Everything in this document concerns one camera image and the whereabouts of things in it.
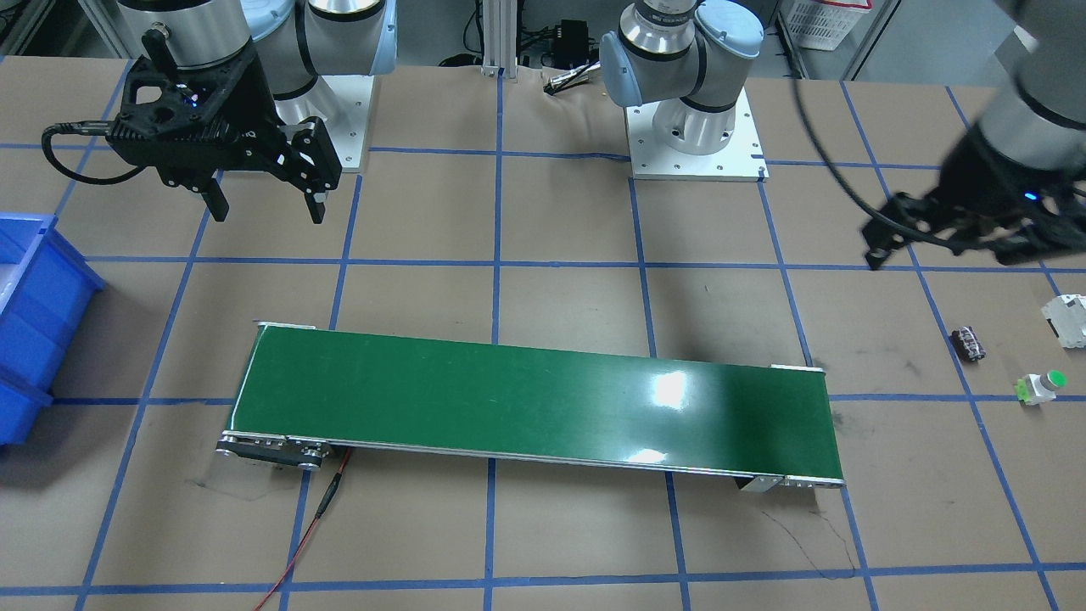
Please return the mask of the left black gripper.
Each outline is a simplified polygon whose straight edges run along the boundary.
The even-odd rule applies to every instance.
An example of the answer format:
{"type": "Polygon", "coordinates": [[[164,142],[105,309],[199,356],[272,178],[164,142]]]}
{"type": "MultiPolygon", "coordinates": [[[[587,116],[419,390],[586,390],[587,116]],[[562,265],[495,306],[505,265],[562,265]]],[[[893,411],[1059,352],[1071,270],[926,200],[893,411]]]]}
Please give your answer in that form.
{"type": "Polygon", "coordinates": [[[1001,266],[1066,258],[1085,250],[1083,200],[1073,191],[1021,193],[997,216],[944,205],[934,198],[896,193],[880,209],[862,202],[866,266],[879,271],[909,244],[930,244],[955,256],[988,252],[1001,266]]]}

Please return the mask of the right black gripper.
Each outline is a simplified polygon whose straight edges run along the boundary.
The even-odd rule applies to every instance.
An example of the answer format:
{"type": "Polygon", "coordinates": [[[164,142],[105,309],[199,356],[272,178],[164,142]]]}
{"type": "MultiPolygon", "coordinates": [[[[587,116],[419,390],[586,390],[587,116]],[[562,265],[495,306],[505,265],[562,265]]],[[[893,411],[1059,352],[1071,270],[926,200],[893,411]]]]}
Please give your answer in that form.
{"type": "MultiPolygon", "coordinates": [[[[200,191],[206,209],[217,222],[228,217],[230,205],[220,190],[217,171],[265,171],[272,177],[295,186],[299,191],[307,191],[307,211],[316,225],[323,224],[326,215],[328,193],[340,182],[342,166],[323,120],[310,117],[301,125],[288,125],[280,119],[269,92],[263,69],[255,52],[241,51],[236,58],[225,59],[222,67],[232,59],[252,59],[257,74],[251,81],[251,101],[245,105],[244,128],[240,140],[240,151],[226,169],[151,169],[159,174],[160,181],[167,187],[184,187],[200,191]]],[[[180,71],[166,72],[174,75],[180,71]]]]}

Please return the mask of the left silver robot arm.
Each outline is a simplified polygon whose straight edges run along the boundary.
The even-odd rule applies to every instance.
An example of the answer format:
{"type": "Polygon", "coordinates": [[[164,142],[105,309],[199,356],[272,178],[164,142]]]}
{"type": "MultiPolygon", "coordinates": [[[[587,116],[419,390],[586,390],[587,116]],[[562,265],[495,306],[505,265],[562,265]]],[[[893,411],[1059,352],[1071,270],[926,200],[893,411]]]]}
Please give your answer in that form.
{"type": "MultiPolygon", "coordinates": [[[[1037,47],[943,160],[926,196],[896,193],[873,208],[831,163],[803,106],[792,101],[815,151],[869,221],[866,265],[934,244],[955,255],[987,250],[1002,266],[1083,252],[1083,3],[1001,1],[1037,47]]],[[[683,154],[725,147],[763,25],[733,1],[635,1],[602,36],[602,81],[619,107],[656,102],[657,131],[683,154]]]]}

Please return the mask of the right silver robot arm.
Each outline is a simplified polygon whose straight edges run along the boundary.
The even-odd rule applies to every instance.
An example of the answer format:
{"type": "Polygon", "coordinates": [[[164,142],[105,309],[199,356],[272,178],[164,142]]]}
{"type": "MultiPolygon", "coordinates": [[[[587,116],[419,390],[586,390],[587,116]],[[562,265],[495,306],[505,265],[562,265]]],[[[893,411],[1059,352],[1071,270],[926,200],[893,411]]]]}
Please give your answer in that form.
{"type": "Polygon", "coordinates": [[[229,204],[220,171],[294,186],[323,222],[344,154],[328,77],[384,75],[397,59],[393,1],[121,1],[143,47],[105,140],[137,171],[201,198],[215,221],[229,204]]]}

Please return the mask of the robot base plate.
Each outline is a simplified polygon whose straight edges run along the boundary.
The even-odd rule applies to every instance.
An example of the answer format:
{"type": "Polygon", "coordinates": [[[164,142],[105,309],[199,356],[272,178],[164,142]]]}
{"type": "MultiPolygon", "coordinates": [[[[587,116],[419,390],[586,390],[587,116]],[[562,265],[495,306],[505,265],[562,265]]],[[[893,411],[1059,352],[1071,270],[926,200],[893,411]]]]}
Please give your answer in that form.
{"type": "Polygon", "coordinates": [[[722,113],[679,99],[624,110],[632,177],[643,181],[763,182],[770,177],[747,90],[722,113]]]}
{"type": "Polygon", "coordinates": [[[323,76],[328,90],[328,102],[323,109],[331,112],[326,125],[344,173],[365,170],[377,84],[372,75],[323,76]]]}

